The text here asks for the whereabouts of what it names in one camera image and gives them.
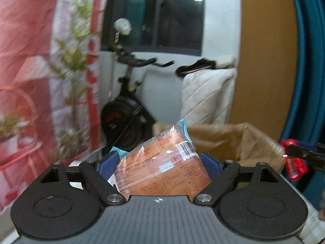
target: orange packaging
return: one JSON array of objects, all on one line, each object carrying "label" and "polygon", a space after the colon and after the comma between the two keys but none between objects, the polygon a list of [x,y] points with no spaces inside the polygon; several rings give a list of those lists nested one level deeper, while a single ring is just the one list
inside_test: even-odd
[{"label": "orange packaging", "polygon": [[115,171],[121,194],[126,199],[129,195],[188,195],[192,201],[211,180],[186,135],[181,120],[130,153],[125,152]]}]

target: round screw head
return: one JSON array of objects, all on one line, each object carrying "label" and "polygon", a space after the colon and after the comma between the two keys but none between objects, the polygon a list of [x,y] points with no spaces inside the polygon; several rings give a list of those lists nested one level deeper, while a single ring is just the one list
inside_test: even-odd
[{"label": "round screw head", "polygon": [[205,203],[205,202],[210,202],[212,200],[212,196],[208,194],[201,194],[196,196],[196,199],[200,202]]},{"label": "round screw head", "polygon": [[110,201],[112,203],[118,203],[121,202],[123,200],[123,196],[122,195],[118,195],[118,194],[112,194],[107,196],[107,201]]}]

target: red clip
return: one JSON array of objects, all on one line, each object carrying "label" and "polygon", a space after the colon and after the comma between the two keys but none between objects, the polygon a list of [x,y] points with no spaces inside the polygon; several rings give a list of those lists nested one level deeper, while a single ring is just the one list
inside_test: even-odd
[{"label": "red clip", "polygon": [[[285,153],[287,154],[287,146],[298,146],[298,142],[294,139],[288,139],[286,141],[282,141],[281,145],[284,147]],[[290,157],[287,155],[285,158],[285,165],[292,182],[298,180],[308,172],[308,167],[306,166],[304,160],[300,158]]]}]

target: exercise bike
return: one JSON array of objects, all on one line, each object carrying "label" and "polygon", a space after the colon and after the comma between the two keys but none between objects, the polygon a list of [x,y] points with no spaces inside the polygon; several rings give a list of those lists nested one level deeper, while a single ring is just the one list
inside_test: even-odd
[{"label": "exercise bike", "polygon": [[128,68],[125,76],[118,79],[122,84],[118,97],[108,102],[101,111],[101,126],[107,139],[108,151],[115,146],[129,152],[152,137],[152,125],[156,122],[135,96],[141,83],[136,82],[135,87],[130,88],[132,70],[150,64],[168,67],[173,65],[174,61],[159,64],[156,58],[137,59],[119,44],[110,45],[110,50],[118,55],[117,61],[127,64]]}]

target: barcode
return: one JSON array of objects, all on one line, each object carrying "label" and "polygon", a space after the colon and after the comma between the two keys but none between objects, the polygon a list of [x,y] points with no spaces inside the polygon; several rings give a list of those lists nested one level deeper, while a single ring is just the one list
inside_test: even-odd
[{"label": "barcode", "polygon": [[193,145],[188,141],[177,144],[176,148],[178,149],[179,154],[182,156],[183,160],[198,156]]}]

